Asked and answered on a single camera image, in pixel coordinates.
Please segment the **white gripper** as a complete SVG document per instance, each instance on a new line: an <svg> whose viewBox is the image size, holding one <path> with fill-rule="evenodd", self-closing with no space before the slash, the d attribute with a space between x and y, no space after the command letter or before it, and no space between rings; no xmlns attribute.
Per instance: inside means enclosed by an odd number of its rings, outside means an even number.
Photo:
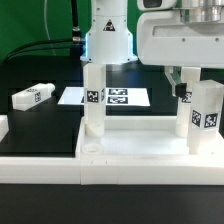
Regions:
<svg viewBox="0 0 224 224"><path fill-rule="evenodd" d="M178 10L142 14L137 54L145 65L166 66L172 95L183 98L186 84L180 67L224 68L224 10L220 21L205 23L182 23Z"/></svg>

